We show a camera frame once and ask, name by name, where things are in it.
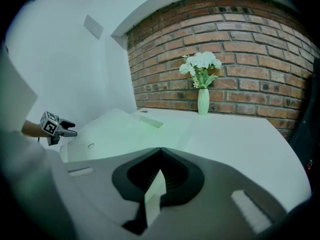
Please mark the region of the person's left forearm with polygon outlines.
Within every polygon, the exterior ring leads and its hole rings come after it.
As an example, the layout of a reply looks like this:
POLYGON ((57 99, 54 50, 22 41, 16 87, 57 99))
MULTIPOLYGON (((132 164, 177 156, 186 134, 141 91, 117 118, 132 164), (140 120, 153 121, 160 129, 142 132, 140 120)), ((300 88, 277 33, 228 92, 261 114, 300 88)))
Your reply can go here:
POLYGON ((23 124, 21 132, 33 138, 48 138, 49 135, 44 132, 39 124, 26 120, 23 124))

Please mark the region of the grey wall panel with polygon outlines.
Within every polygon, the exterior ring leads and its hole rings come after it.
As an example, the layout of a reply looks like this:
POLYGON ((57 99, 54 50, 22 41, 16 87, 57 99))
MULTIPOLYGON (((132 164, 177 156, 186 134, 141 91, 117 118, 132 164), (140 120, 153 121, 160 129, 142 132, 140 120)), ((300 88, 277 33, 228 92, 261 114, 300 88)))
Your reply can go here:
POLYGON ((100 39, 103 33, 103 26, 95 21, 90 15, 86 15, 83 26, 96 38, 100 39))

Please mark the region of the white flower bouquet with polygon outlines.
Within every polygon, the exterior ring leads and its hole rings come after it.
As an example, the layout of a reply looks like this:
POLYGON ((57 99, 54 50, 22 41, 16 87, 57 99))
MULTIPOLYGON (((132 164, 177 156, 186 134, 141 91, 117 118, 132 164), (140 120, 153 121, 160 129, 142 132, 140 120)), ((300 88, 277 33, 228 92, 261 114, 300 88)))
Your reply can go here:
POLYGON ((209 74, 210 70, 220 70, 222 62, 210 52, 197 52, 194 55, 183 55, 184 63, 179 67, 182 75, 190 74, 193 87, 196 89, 207 89, 208 86, 218 78, 217 75, 209 74))

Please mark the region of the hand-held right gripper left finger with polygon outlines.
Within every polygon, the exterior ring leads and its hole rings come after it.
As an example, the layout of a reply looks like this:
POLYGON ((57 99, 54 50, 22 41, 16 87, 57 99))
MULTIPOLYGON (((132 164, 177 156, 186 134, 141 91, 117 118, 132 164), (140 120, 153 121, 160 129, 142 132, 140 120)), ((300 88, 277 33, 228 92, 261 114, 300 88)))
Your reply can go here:
POLYGON ((65 163, 67 203, 83 236, 162 236, 163 219, 147 223, 146 193, 159 172, 160 148, 65 163))

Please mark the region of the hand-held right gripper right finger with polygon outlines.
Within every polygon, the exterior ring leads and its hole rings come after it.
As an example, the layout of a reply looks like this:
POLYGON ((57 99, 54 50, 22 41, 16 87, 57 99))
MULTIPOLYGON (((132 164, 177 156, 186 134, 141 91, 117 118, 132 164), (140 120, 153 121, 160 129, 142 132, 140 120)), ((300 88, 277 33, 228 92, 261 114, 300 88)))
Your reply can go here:
POLYGON ((169 151, 197 165, 204 183, 188 203, 163 207, 146 230, 147 240, 254 239, 256 234, 232 199, 235 191, 244 191, 273 224, 287 213, 271 193, 232 166, 180 150, 169 151))

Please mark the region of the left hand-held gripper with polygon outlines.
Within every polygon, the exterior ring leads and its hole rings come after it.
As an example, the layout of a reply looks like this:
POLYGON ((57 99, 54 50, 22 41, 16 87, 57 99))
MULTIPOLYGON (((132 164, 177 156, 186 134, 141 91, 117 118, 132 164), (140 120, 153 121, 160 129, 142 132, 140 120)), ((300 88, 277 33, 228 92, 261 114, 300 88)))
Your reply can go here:
POLYGON ((69 128, 74 128, 75 126, 75 123, 63 118, 59 119, 57 115, 54 115, 47 110, 44 111, 40 119, 41 130, 49 135, 47 138, 49 146, 57 145, 61 136, 65 138, 76 137, 78 133, 69 130, 69 128))

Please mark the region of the pale green vase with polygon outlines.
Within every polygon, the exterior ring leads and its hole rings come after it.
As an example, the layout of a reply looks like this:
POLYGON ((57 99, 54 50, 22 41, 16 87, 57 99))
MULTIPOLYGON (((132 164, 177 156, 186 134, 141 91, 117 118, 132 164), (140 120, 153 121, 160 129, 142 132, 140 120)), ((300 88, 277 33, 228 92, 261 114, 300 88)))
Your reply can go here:
POLYGON ((210 94, 208 89, 199 89, 197 98, 197 110, 198 114, 205 116, 208 114, 210 104, 210 94))

